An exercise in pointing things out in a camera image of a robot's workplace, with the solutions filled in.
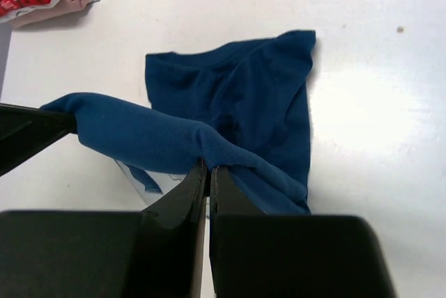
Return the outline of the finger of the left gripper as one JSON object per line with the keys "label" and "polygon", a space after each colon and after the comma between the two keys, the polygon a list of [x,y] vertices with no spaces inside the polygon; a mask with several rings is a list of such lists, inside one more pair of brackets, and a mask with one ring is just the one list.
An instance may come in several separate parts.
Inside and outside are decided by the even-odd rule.
{"label": "finger of the left gripper", "polygon": [[1,105],[1,174],[5,175],[68,134],[77,132],[69,113]]}

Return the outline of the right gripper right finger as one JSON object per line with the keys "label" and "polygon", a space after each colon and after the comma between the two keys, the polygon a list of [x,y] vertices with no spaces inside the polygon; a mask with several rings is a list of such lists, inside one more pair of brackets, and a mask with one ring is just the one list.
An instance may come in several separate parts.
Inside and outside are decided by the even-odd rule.
{"label": "right gripper right finger", "polygon": [[395,297],[359,217],[265,214],[227,168],[210,181],[210,263],[218,297]]}

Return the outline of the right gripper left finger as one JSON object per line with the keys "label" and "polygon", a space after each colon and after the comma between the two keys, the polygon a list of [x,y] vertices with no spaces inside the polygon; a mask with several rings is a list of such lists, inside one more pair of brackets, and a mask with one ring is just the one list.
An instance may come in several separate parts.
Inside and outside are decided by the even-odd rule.
{"label": "right gripper left finger", "polygon": [[199,297],[207,177],[141,212],[2,212],[1,296]]}

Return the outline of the blue t shirt with print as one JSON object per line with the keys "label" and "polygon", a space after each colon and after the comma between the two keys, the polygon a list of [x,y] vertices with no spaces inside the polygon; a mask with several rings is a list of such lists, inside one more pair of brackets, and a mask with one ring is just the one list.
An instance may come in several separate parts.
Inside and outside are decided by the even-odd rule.
{"label": "blue t shirt with print", "polygon": [[311,132],[306,79],[314,31],[146,56],[150,107],[97,93],[43,106],[69,113],[79,142],[143,171],[227,167],[268,214],[307,214]]}

